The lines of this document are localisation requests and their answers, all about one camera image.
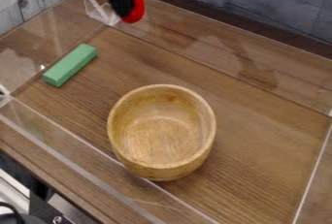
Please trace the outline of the red plush strawberry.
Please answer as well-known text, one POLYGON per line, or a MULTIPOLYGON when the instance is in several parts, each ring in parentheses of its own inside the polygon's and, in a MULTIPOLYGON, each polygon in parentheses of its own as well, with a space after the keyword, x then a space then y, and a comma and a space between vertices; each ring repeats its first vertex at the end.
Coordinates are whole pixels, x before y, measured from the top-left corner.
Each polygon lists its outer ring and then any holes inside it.
POLYGON ((143 18, 144 13, 145 13, 145 1, 133 0, 132 11, 127 16, 121 17, 121 20, 127 23, 135 23, 143 18))

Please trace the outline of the green rectangular block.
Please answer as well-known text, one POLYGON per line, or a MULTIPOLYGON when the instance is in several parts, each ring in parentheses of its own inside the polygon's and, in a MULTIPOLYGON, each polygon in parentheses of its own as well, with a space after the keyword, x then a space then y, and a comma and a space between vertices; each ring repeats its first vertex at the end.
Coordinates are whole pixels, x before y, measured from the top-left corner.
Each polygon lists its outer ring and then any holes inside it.
POLYGON ((96 56, 97 50, 87 44, 80 44, 42 74, 42 80, 60 87, 96 56))

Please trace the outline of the wooden bowl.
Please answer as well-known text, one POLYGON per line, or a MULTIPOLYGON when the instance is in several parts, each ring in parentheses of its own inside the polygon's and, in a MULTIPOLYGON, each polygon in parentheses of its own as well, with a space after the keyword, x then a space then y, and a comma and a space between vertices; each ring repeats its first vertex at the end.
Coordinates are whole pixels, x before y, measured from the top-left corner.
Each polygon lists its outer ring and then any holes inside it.
POLYGON ((129 91, 113 104, 105 131, 128 171, 152 181, 170 181, 203 164, 216 136, 216 117, 192 90, 151 84, 129 91))

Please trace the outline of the clear acrylic tray wall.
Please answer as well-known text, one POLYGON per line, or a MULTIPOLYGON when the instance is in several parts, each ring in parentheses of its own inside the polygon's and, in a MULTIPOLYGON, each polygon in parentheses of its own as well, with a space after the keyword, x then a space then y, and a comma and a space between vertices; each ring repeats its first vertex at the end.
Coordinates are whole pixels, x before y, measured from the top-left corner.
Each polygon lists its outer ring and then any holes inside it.
POLYGON ((159 0, 121 22, 105 0, 60 3, 0 37, 0 151, 103 224, 332 224, 332 60, 159 0), (42 74, 97 56, 60 86, 42 74), (212 108, 216 136, 187 176, 119 162, 107 116, 133 89, 174 84, 212 108))

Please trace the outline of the black metal bracket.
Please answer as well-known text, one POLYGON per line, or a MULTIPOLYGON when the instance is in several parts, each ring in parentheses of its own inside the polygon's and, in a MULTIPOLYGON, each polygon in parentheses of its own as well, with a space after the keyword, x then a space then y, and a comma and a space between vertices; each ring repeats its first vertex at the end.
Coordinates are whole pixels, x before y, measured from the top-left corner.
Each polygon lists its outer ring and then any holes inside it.
POLYGON ((45 224, 75 224, 33 192, 29 192, 28 213, 45 224))

